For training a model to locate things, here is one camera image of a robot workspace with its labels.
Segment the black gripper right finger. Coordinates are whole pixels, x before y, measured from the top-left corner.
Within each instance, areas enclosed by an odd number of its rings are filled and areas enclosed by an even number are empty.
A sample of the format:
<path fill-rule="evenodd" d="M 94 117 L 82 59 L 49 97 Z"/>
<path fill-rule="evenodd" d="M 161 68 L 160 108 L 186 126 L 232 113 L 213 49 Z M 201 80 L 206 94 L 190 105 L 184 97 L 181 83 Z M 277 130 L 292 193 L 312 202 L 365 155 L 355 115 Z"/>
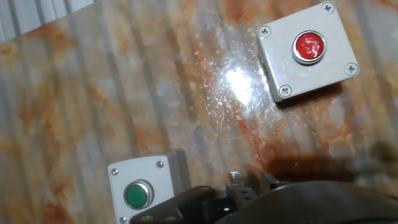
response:
<path fill-rule="evenodd" d="M 397 223 L 397 198 L 344 182 L 301 182 L 264 193 L 218 223 Z"/>

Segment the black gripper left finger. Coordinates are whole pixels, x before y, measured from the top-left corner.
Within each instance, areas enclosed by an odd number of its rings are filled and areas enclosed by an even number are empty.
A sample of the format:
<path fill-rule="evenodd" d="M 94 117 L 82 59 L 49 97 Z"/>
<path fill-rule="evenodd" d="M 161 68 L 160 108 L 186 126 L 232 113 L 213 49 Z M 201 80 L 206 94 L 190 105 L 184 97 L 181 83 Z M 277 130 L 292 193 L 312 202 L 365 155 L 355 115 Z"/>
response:
<path fill-rule="evenodd" d="M 133 216 L 129 224 L 228 223 L 240 209 L 258 199 L 245 180 L 239 172 L 230 172 L 223 188 L 193 187 Z"/>

